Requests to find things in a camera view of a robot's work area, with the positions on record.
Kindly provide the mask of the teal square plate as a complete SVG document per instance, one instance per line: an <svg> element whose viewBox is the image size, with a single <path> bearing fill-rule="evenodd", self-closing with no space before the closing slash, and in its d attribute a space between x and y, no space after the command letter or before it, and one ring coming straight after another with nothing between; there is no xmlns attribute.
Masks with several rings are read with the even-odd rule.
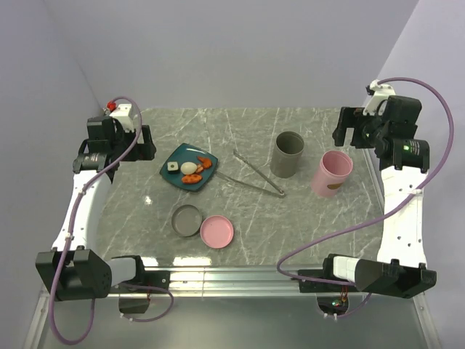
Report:
<svg viewBox="0 0 465 349"><path fill-rule="evenodd" d="M212 166L210 168L208 168L208 169L203 169L203 171L200 173L200 175L203 177L203 179L200 182L198 182L196 184L193 184L193 185L186 185L186 184L182 183L182 177L184 175L181 173L180 167L181 167L182 163L184 163L186 161L196 163L197 166L199 164L201 165L200 161L197 159L198 156L210 158L211 161L212 161ZM177 161L178 162L178 164L179 164L179 172L178 173L174 173L174 174L168 173L167 168L166 168L166 164L169 161ZM217 170L218 165L219 165L219 159L216 156L214 156L213 154L211 154L211 153L209 153L207 151L204 151L204 150L202 150L202 149L200 149L198 147L195 147L194 145L190 145L190 144L187 144L187 143L182 143L167 158L167 160L165 161L165 163L161 167L161 170L160 170L159 174L162 176L163 179L165 179L165 181L167 181L168 183L172 184L173 186L175 186L175 187L177 187L179 189L189 191L189 192L198 192L198 191L202 190L205 187L206 183L213 177L213 175L215 174L215 171Z"/></svg>

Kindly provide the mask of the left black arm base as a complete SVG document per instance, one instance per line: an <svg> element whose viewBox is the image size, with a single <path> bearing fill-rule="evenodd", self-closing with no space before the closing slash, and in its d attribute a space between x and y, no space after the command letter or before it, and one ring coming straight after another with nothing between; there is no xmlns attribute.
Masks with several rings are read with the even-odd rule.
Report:
<svg viewBox="0 0 465 349"><path fill-rule="evenodd" d="M145 315L151 305L155 305L155 296L168 297L168 310L172 306L169 291L171 273L167 270L149 270L142 278L123 281L118 285L118 308L125 317Z"/></svg>

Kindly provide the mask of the sushi roll piece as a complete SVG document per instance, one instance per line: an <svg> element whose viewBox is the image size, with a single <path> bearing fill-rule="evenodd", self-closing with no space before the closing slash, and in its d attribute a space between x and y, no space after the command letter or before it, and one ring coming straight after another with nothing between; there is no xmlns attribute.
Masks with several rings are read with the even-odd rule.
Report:
<svg viewBox="0 0 465 349"><path fill-rule="evenodd" d="M174 173L179 172L179 164L178 164L177 161L169 161L166 164L166 168L167 168L168 173L170 173L170 174L174 174Z"/></svg>

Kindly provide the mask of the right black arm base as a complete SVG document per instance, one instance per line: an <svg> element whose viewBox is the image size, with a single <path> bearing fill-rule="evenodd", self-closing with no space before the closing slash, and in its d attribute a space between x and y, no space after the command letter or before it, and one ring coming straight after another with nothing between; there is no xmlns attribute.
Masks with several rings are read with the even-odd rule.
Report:
<svg viewBox="0 0 465 349"><path fill-rule="evenodd" d="M355 308L349 309L349 295L357 292L354 286L337 278L330 278L332 282L315 281L317 278L325 278L322 270L299 269L291 280L298 282L300 293L316 295L318 309L326 318L343 318L355 311Z"/></svg>

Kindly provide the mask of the metal tongs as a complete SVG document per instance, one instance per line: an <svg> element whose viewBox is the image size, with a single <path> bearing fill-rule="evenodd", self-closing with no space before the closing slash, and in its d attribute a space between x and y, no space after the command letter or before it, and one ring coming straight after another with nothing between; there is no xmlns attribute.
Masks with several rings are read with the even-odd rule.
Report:
<svg viewBox="0 0 465 349"><path fill-rule="evenodd" d="M247 158L245 158L244 156L240 155L239 152L234 149L233 150L233 155L234 157L236 157L237 159L239 159L240 161L242 161L246 166L250 167L255 173L257 173L267 184L269 184L275 191L270 191L266 188L262 188L262 187L259 187L259 186L256 186L256 185L252 185L250 183L247 183L247 182L243 182L241 180L238 180L238 179L235 179L235 178L232 178L226 174L223 174L221 173L219 170L216 170L216 175L218 175L221 179L223 180L226 180L228 182L233 182L235 184L239 184L239 185L242 185L244 187L247 187L247 188L250 188L250 189L254 189L254 190L257 190L261 193L266 193L266 194L269 194L271 196L275 196L275 197L278 197L278 198L284 198L286 196L286 193L285 191L279 187L277 184L275 184L268 176L266 176L264 173L262 173L256 166L254 166Z"/></svg>

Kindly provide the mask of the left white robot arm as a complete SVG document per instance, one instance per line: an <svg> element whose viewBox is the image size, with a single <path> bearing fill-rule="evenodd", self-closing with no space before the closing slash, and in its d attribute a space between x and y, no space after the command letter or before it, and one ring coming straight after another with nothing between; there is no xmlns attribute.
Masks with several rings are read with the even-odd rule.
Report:
<svg viewBox="0 0 465 349"><path fill-rule="evenodd" d="M140 256L103 260L96 252L97 228L118 161L151 161L155 157L150 127L126 131L110 116L88 119L88 137L73 161L73 192L65 221L48 252L36 257L36 270L56 301L93 300L108 296L122 283L130 292L147 283Z"/></svg>

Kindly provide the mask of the orange grilled meat piece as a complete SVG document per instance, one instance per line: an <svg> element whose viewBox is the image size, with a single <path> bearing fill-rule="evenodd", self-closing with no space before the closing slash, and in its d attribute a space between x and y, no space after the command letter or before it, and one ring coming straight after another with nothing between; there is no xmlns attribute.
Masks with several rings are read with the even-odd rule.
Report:
<svg viewBox="0 0 465 349"><path fill-rule="evenodd" d="M200 174L186 174L182 177L182 183L186 185L193 185L200 182L202 179L203 177Z"/></svg>

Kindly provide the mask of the orange chicken wing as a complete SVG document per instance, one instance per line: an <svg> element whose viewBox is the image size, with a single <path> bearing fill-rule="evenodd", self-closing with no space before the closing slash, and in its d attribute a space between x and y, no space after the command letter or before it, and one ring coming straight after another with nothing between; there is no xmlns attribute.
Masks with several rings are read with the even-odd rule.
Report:
<svg viewBox="0 0 465 349"><path fill-rule="evenodd" d="M197 159L200 161L201 166L204 169L208 169L208 168L210 168L212 166L212 161L211 161L210 158L198 156Z"/></svg>

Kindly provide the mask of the white boiled egg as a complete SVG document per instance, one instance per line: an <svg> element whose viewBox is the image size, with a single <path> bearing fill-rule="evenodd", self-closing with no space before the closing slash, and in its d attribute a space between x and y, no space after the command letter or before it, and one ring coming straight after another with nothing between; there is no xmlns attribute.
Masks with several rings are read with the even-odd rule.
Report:
<svg viewBox="0 0 465 349"><path fill-rule="evenodd" d="M197 168L198 166L196 163L186 161L182 163L180 167L180 171L183 175L192 175L197 171Z"/></svg>

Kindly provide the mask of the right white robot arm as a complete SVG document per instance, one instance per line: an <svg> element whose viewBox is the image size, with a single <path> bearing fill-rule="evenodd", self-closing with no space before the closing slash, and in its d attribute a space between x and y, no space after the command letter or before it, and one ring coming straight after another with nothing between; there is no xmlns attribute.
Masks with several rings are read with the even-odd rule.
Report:
<svg viewBox="0 0 465 349"><path fill-rule="evenodd" d="M330 254L323 262L322 285L331 291L349 282L360 292L410 299L437 282L428 269L422 240L423 196L420 184L429 171L429 144L415 139L422 105L417 99L391 95L372 111L343 107L332 137L351 146L372 148L384 186L381 246L375 260Z"/></svg>

